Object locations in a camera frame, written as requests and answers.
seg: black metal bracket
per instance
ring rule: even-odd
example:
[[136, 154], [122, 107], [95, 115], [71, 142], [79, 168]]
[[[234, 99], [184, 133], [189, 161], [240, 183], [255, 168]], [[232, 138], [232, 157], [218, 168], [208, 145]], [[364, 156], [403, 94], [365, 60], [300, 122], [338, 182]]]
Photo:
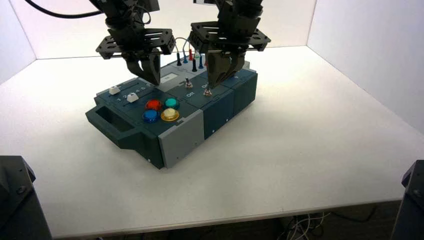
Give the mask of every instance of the black metal bracket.
[[35, 179], [21, 156], [0, 156], [0, 239], [52, 239]]
[[0, 156], [0, 171], [3, 174], [2, 189], [7, 195], [0, 199], [0, 228], [7, 222], [21, 202], [34, 190], [32, 181], [36, 179], [33, 170], [21, 156]]
[[113, 37], [107, 36], [97, 47], [96, 52], [106, 60], [124, 58], [131, 73], [154, 85], [159, 85], [161, 83], [160, 54], [171, 54], [175, 46], [172, 30], [145, 28], [140, 32], [140, 36], [143, 41], [138, 45], [139, 48], [131, 47], [129, 49], [118, 45]]
[[392, 240], [424, 239], [424, 160], [417, 160], [402, 178], [405, 194]]
[[403, 175], [402, 185], [408, 195], [424, 212], [424, 160], [417, 160]]
[[207, 53], [210, 50], [263, 51], [271, 39], [259, 29], [256, 29], [251, 37], [229, 39], [217, 21], [206, 21], [191, 24], [189, 41], [200, 53]]
[[211, 89], [242, 69], [246, 51], [263, 51], [271, 42], [259, 29], [251, 36], [234, 37], [220, 24], [217, 21], [192, 23], [188, 37], [196, 50], [206, 54], [207, 81]]

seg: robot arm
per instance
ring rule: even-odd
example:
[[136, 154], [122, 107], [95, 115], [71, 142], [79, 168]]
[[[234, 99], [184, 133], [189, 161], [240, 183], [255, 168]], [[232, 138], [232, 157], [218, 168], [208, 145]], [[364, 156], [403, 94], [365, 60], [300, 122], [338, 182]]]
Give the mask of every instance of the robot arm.
[[233, 76], [245, 63], [246, 51], [263, 51], [271, 40], [257, 29], [262, 0], [194, 0], [215, 4], [218, 21], [191, 24], [189, 41], [206, 54], [210, 88]]
[[[128, 69], [135, 75], [160, 84], [160, 48], [171, 54], [175, 39], [171, 29], [146, 29], [143, 14], [159, 10], [158, 0], [90, 0], [107, 16], [107, 36], [97, 52], [104, 59], [121, 53]], [[215, 4], [218, 21], [192, 23], [191, 45], [206, 54], [210, 88], [233, 76], [245, 63], [248, 50], [263, 51], [271, 41], [257, 29], [261, 20], [262, 0], [194, 0]]]
[[[90, 0], [106, 15], [110, 36], [96, 51], [104, 59], [122, 57], [130, 72], [159, 85], [160, 54], [169, 55], [175, 46], [171, 29], [145, 28], [150, 12], [158, 11], [158, 0]], [[149, 20], [143, 22], [143, 15]]]

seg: wire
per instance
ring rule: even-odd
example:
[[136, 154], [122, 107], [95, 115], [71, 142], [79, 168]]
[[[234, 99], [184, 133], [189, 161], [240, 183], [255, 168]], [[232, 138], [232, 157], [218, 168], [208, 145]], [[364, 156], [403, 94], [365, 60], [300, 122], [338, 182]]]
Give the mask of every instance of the wire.
[[190, 42], [189, 42], [187, 39], [185, 40], [184, 45], [182, 46], [182, 51], [183, 51], [184, 55], [186, 54], [186, 53], [184, 52], [184, 48], [186, 47], [186, 43], [188, 43], [188, 49], [190, 49]]
[[324, 221], [324, 218], [325, 217], [327, 217], [328, 215], [330, 215], [330, 214], [332, 214], [331, 212], [329, 212], [329, 213], [327, 213], [327, 214], [324, 214], [324, 213], [322, 213], [322, 216], [320, 216], [320, 217], [311, 217], [310, 216], [310, 214], [308, 214], [307, 216], [308, 216], [308, 218], [305, 218], [305, 219], [302, 219], [302, 220], [300, 220], [300, 221], [298, 221], [297, 220], [297, 216], [295, 216], [293, 219], [292, 219], [292, 221], [295, 219], [295, 224], [294, 224], [294, 226], [293, 227], [291, 227], [290, 229], [289, 229], [289, 231], [288, 231], [288, 233], [287, 233], [287, 237], [286, 237], [286, 240], [293, 240], [293, 238], [296, 236], [296, 232], [297, 232], [297, 230], [298, 230], [298, 226], [299, 227], [302, 227], [301, 226], [301, 223], [303, 223], [303, 222], [305, 222], [305, 221], [308, 221], [308, 225], [307, 225], [307, 228], [306, 228], [306, 230], [305, 231], [302, 231], [304, 234], [302, 235], [302, 236], [300, 236], [300, 237], [298, 237], [298, 238], [295, 238], [294, 240], [299, 240], [299, 239], [301, 239], [301, 238], [303, 238], [304, 236], [306, 236], [306, 233], [308, 232], [308, 230], [309, 229], [311, 229], [311, 220], [321, 220], [320, 221], [320, 223], [319, 223], [319, 225], [318, 226], [320, 226], [322, 223], [323, 223], [323, 221]]
[[306, 234], [308, 233], [308, 230], [309, 230], [309, 226], [311, 225], [311, 215], [307, 215], [307, 227], [306, 227], [306, 230], [304, 230], [303, 231], [303, 234], [300, 236], [300, 237], [298, 237], [298, 238], [296, 238], [295, 240], [299, 240], [299, 239], [301, 239], [301, 238], [303, 238], [304, 236], [306, 236]]
[[377, 210], [377, 206], [374, 206], [372, 208], [371, 212], [369, 213], [369, 215], [365, 219], [356, 219], [356, 218], [345, 216], [345, 215], [342, 215], [342, 214], [339, 214], [339, 213], [333, 212], [333, 211], [331, 213], [336, 217], [339, 217], [341, 219], [345, 219], [345, 220], [348, 220], [348, 221], [351, 221], [351, 222], [366, 223], [374, 216], [374, 214], [376, 213], [376, 210]]
[[29, 5], [31, 5], [33, 8], [37, 9], [38, 11], [50, 15], [52, 17], [56, 17], [56, 18], [61, 18], [61, 19], [82, 19], [82, 18], [86, 18], [86, 17], [91, 17], [91, 16], [95, 16], [95, 15], [99, 15], [102, 14], [101, 11], [92, 11], [92, 12], [87, 12], [87, 13], [81, 13], [81, 14], [60, 14], [60, 13], [56, 13], [56, 12], [52, 12], [49, 11], [45, 8], [42, 8], [41, 6], [37, 5], [36, 3], [34, 3], [31, 0], [25, 0], [25, 2], [27, 2]]
[[[302, 233], [305, 233], [305, 234], [308, 232], [308, 229], [306, 229], [306, 231], [305, 231], [302, 226], [300, 226], [300, 230], [302, 230]], [[304, 235], [304, 236], [301, 236], [301, 237], [304, 238], [304, 239], [306, 239], [306, 240], [309, 240], [308, 235]]]
[[[184, 38], [184, 37], [177, 37], [177, 38], [175, 38], [175, 41], [177, 41], [178, 39], [185, 40], [184, 45], [182, 46], [182, 54], [184, 54], [184, 56], [185, 56], [186, 52], [184, 51], [184, 47], [186, 46], [186, 43], [188, 42], [188, 40], [187, 40], [187, 38]], [[177, 44], [175, 44], [175, 47], [176, 47], [176, 51], [179, 52]]]
[[[138, 9], [144, 10], [144, 12], [140, 12], [139, 10], [137, 10], [137, 13], [140, 15], [140, 19], [141, 19], [142, 24], [145, 24], [145, 25], [150, 24], [152, 22], [152, 16], [150, 16], [150, 12], [147, 11], [147, 9], [145, 9], [141, 5], [137, 4], [137, 5], [135, 5], [135, 7], [138, 8]], [[147, 22], [143, 22], [143, 14], [144, 13], [147, 13], [147, 15], [148, 15], [148, 21]]]
[[184, 37], [177, 37], [177, 38], [175, 38], [175, 41], [177, 41], [178, 39], [185, 40], [184, 45], [182, 46], [182, 54], [185, 56], [185, 55], [186, 55], [186, 51], [184, 50], [184, 48], [186, 47], [186, 43], [187, 43], [189, 40], [187, 40], [187, 38], [184, 38]]

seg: black cable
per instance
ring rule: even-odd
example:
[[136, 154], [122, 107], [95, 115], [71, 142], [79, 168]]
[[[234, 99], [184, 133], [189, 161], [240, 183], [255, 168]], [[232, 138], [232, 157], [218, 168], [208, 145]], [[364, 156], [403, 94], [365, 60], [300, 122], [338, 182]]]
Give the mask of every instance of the black cable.
[[342, 214], [339, 214], [339, 213], [336, 213], [336, 212], [333, 212], [333, 211], [331, 213], [336, 217], [339, 217], [341, 219], [345, 219], [345, 220], [348, 220], [348, 221], [351, 221], [351, 222], [366, 223], [374, 216], [374, 214], [376, 213], [376, 210], [377, 210], [377, 206], [374, 206], [372, 208], [371, 212], [369, 213], [369, 215], [365, 219], [356, 219], [356, 218], [345, 216], [345, 215], [342, 215]]
[[[317, 229], [321, 229], [321, 231], [315, 233], [314, 231]], [[324, 227], [322, 225], [319, 225], [318, 227], [310, 230], [309, 233], [316, 238], [321, 238], [322, 236], [324, 236]]]
[[33, 1], [31, 0], [25, 0], [25, 2], [27, 2], [29, 5], [31, 5], [33, 8], [37, 9], [38, 11], [50, 15], [52, 17], [56, 17], [56, 18], [61, 18], [61, 19], [81, 19], [81, 18], [86, 18], [86, 17], [91, 17], [91, 16], [95, 16], [95, 15], [99, 15], [102, 14], [101, 11], [92, 11], [92, 12], [87, 12], [87, 13], [81, 13], [81, 14], [60, 14], [60, 13], [56, 13], [56, 12], [52, 12], [49, 11], [45, 8], [42, 8], [41, 6], [35, 4]]
[[204, 233], [202, 233], [197, 239], [201, 240], [204, 237], [206, 237], [207, 235], [209, 235], [210, 233], [212, 233], [213, 231], [215, 231], [214, 227], [211, 227], [209, 230], [205, 231]]

